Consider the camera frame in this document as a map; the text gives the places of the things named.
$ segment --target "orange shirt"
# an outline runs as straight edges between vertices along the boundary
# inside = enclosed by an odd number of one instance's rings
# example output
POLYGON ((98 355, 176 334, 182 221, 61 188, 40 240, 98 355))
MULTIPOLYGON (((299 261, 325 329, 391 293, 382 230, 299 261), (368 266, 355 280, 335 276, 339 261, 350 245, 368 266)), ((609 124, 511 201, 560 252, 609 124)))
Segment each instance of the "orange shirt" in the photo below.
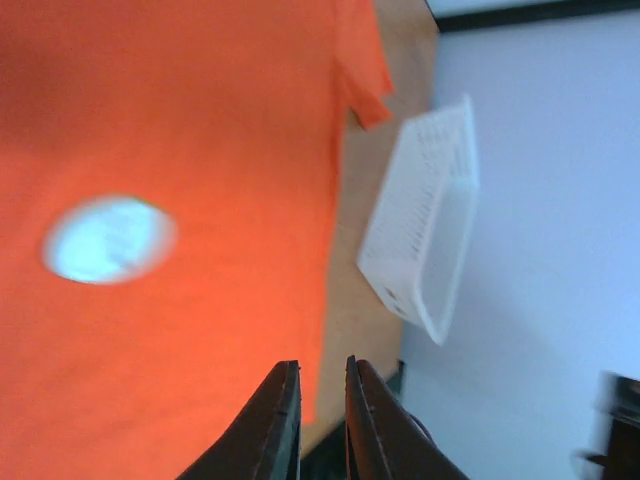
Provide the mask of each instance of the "orange shirt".
POLYGON ((282 359, 311 419, 344 110, 389 89, 369 0, 3 0, 0 477, 175 477, 282 359), (57 275, 47 238, 104 195, 175 242, 57 275))

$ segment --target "shirt sleeve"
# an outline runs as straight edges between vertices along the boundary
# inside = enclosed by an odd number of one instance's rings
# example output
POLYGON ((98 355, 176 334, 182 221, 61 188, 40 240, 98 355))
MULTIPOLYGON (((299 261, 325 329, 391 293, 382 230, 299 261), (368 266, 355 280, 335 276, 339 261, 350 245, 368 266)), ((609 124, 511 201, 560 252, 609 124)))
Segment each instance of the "shirt sleeve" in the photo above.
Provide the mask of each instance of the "shirt sleeve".
POLYGON ((336 1, 340 89, 364 128, 391 117, 382 97, 393 90, 371 2, 336 1))

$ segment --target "shirt logo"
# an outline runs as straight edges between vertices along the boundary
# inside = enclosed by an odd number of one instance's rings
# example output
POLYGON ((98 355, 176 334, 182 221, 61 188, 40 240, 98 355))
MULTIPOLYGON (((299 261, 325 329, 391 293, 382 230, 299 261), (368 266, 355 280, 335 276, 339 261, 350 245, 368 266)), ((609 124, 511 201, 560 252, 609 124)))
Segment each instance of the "shirt logo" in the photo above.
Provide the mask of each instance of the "shirt logo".
POLYGON ((99 197, 63 217, 45 241, 45 265, 81 283, 113 284, 166 258, 176 227, 163 211, 128 196, 99 197))

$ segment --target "black strip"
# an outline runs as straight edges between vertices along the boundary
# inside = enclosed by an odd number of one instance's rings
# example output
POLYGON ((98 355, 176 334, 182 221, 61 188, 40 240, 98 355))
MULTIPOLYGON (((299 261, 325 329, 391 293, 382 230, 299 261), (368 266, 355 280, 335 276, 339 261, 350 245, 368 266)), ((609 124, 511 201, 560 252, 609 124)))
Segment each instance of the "black strip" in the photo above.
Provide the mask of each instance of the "black strip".
POLYGON ((640 0, 558 0, 436 18, 441 33, 640 9, 640 0))

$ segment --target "white plastic bin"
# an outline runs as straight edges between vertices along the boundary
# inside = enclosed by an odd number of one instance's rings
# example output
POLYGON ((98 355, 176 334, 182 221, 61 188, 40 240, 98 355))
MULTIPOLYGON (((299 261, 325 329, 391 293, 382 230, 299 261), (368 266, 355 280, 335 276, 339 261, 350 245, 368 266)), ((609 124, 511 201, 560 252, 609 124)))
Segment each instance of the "white plastic bin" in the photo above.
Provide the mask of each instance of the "white plastic bin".
POLYGON ((358 267, 389 310, 437 344, 451 325, 478 190, 468 97, 404 123, 358 267))

